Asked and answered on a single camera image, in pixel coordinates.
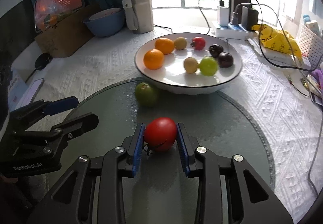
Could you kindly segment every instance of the orange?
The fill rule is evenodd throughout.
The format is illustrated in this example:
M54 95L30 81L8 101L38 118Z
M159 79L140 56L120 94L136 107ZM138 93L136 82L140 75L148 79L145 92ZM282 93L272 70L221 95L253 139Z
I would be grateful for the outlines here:
M159 38L155 42L155 49L162 51L164 55L170 54L174 50L174 42L169 38Z
M143 63L151 70L161 68L164 63L164 54L158 49L149 50L143 57Z

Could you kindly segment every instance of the cardboard box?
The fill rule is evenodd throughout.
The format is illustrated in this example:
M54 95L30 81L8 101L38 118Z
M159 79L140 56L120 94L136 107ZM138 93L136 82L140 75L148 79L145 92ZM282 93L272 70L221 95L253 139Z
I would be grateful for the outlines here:
M54 58L72 55L94 37L82 21L99 11L101 8L98 4L88 5L36 36L41 51Z

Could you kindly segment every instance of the white charger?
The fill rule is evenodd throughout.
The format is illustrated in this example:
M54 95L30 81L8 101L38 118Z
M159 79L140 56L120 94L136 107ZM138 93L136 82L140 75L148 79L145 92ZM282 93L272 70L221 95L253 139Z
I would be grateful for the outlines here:
M221 26L228 26L229 16L230 16L230 9L225 6L218 5L217 10L217 22Z

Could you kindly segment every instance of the red tomato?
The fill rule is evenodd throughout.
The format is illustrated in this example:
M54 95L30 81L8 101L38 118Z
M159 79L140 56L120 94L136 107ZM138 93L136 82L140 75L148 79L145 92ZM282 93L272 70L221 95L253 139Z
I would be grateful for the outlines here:
M205 39L197 36L196 38L192 39L191 47L195 50L202 50L205 47Z
M177 127L172 119L156 118L146 127L144 141L154 151L167 151L174 144L176 136Z

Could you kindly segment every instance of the orange plastic bag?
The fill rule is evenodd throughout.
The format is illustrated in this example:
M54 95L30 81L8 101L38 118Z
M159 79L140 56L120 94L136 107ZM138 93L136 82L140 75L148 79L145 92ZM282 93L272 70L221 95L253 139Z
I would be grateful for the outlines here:
M45 31L69 15L69 10L57 0L37 0L35 5L35 24Z

